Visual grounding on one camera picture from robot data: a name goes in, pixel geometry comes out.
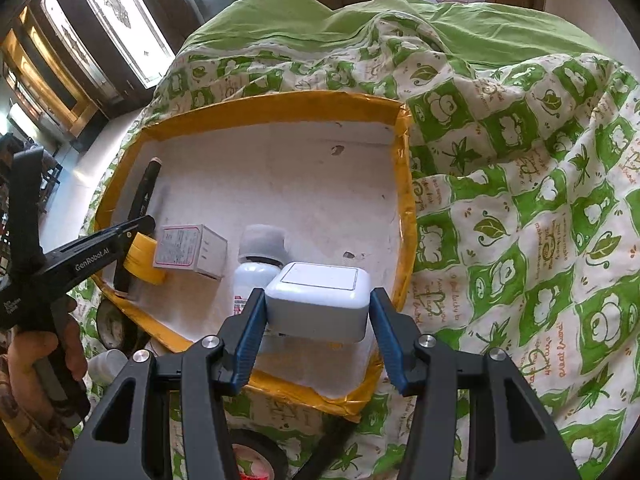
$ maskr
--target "green bedsheet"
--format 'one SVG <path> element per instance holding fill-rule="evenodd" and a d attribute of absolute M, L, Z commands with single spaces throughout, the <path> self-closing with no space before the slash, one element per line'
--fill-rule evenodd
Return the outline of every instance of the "green bedsheet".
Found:
<path fill-rule="evenodd" d="M 304 52 L 353 44 L 380 12 L 396 10 L 429 22 L 452 54 L 478 68 L 545 54 L 603 53 L 596 41 L 562 18 L 499 4 L 430 4 L 373 0 L 331 10 L 315 0 L 240 0 L 194 32 L 185 48 L 229 50 L 270 39 Z"/>
<path fill-rule="evenodd" d="M 454 348 L 504 348 L 583 478 L 596 478 L 640 414 L 634 76 L 586 34 L 532 10 L 375 0 L 333 12 L 314 0 L 241 0 L 188 39 L 98 186 L 85 232 L 143 125 L 302 89 L 408 104 L 419 244 L 404 312 Z M 87 282 L 74 294 L 87 353 L 100 351 L 99 292 Z M 392 471 L 413 406 L 383 375 L 324 478 Z M 226 409 L 232 427 L 276 440 L 292 473 L 321 432 L 318 412 L 255 394 Z M 458 417 L 455 478 L 466 467 L 464 395 Z M 172 419 L 175 477 L 184 478 L 178 410 Z"/>

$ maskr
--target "glass door panel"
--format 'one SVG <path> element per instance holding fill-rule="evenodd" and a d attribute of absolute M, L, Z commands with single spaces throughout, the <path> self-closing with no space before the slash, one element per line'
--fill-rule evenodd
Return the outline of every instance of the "glass door panel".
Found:
<path fill-rule="evenodd" d="M 111 41 L 145 88 L 160 81 L 174 59 L 142 0 L 87 0 Z"/>

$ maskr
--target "yellow tape roll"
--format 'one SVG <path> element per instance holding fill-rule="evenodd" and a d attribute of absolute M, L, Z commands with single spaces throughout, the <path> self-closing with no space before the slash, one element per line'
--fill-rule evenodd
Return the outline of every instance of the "yellow tape roll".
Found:
<path fill-rule="evenodd" d="M 160 285 L 166 278 L 166 271 L 154 267 L 156 244 L 153 238 L 136 234 L 124 260 L 124 268 L 143 282 Z"/>

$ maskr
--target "small white box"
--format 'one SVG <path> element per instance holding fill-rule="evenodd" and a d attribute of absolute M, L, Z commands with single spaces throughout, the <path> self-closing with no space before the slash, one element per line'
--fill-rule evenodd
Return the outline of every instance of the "small white box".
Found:
<path fill-rule="evenodd" d="M 200 225 L 163 226 L 158 235 L 154 267 L 195 270 L 219 280 L 225 269 L 226 240 Z"/>
<path fill-rule="evenodd" d="M 264 293 L 273 332 L 338 343 L 364 338 L 371 280 L 363 269 L 293 262 Z"/>

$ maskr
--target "white bottle cap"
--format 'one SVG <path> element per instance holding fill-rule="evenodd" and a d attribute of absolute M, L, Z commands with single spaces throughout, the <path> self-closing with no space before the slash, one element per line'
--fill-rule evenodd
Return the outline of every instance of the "white bottle cap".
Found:
<path fill-rule="evenodd" d="M 89 377 L 101 386 L 108 386 L 113 383 L 125 364 L 127 357 L 120 350 L 107 350 L 89 359 Z"/>
<path fill-rule="evenodd" d="M 240 237 L 238 260 L 245 262 L 249 258 L 268 258 L 284 264 L 287 251 L 284 248 L 284 229 L 272 225 L 248 225 Z"/>

